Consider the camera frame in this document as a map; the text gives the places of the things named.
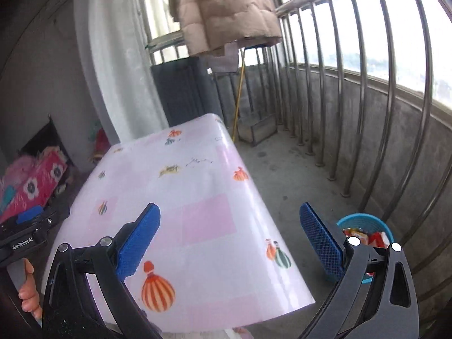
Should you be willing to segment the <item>person left hand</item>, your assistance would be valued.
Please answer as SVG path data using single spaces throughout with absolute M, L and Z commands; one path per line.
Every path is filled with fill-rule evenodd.
M 23 259 L 25 268 L 25 282 L 18 291 L 18 297 L 21 299 L 21 309 L 30 313 L 40 321 L 42 319 L 42 307 L 40 305 L 40 296 L 36 288 L 34 279 L 34 267 L 28 259 Z

